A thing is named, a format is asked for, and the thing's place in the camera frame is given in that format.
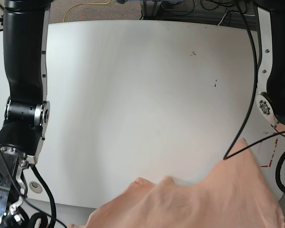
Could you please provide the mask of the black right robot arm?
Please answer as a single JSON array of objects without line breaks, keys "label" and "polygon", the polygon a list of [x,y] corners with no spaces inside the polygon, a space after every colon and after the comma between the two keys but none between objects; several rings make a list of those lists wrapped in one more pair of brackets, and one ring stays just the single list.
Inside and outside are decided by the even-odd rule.
[{"label": "black right robot arm", "polygon": [[[0,130],[0,228],[52,228],[57,221],[53,195],[37,171],[45,140],[47,100],[46,49],[51,1],[7,0],[3,12],[4,66],[9,83]],[[48,192],[51,213],[38,209],[31,217],[22,209],[32,169]]]}]

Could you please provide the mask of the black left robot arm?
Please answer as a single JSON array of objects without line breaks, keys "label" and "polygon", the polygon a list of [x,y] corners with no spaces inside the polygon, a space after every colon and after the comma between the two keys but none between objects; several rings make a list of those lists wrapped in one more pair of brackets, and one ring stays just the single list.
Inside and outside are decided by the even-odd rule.
[{"label": "black left robot arm", "polygon": [[260,112],[285,125],[285,0],[255,0],[259,45],[257,89]]}]

